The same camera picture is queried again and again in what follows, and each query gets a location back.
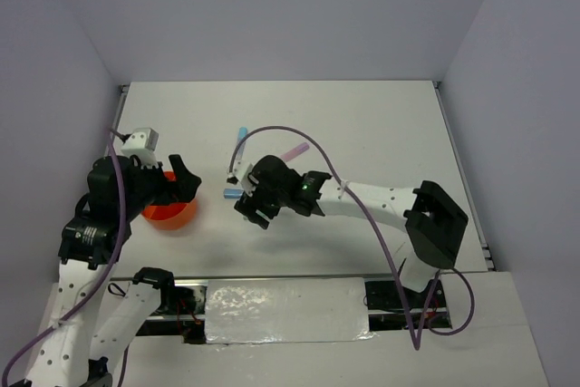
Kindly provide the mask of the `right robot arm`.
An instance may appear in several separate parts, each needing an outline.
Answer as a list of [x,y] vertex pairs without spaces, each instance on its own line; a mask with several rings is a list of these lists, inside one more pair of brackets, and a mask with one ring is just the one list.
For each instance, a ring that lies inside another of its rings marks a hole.
[[405,233],[411,252],[393,287],[395,299],[404,306],[415,306],[425,296],[436,273],[455,267],[469,222],[456,201],[429,180],[414,189],[377,187],[340,181],[322,171],[299,174],[273,155],[256,164],[235,161],[227,180],[243,190],[236,211],[262,229],[289,208],[304,217],[368,219],[374,227]]

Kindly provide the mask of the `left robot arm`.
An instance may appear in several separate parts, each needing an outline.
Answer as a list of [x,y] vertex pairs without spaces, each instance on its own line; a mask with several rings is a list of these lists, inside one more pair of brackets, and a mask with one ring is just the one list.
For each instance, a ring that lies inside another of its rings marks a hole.
[[124,372],[128,348],[144,321],[177,301],[174,275],[143,267],[131,279],[117,309],[98,323],[102,299],[131,221],[148,206],[190,202],[201,184],[178,154],[169,156],[174,177],[160,164],[146,167],[136,154],[96,160],[88,191],[62,231],[58,293],[52,320],[31,345],[38,354],[21,386],[110,386]]

